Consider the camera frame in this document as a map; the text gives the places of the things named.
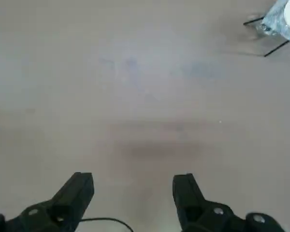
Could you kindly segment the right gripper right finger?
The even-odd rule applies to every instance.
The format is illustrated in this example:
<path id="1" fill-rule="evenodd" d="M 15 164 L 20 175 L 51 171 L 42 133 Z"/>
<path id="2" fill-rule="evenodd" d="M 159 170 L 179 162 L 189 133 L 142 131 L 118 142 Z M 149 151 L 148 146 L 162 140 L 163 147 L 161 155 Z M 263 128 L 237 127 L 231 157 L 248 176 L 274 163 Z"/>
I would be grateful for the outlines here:
<path id="1" fill-rule="evenodd" d="M 173 177 L 173 199 L 183 232 L 283 232 L 271 216 L 248 213 L 238 217 L 229 206 L 204 198 L 193 174 Z"/>

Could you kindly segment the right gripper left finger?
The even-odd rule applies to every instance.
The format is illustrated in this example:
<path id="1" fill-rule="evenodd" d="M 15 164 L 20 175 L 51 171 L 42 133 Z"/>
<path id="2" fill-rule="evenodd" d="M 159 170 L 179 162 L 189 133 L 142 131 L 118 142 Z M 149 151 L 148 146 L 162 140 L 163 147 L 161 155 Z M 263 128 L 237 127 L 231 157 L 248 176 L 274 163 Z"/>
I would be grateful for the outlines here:
<path id="1" fill-rule="evenodd" d="M 0 214 L 0 232 L 74 232 L 94 196 L 91 173 L 74 173 L 50 199 L 27 207 L 6 220 Z"/>

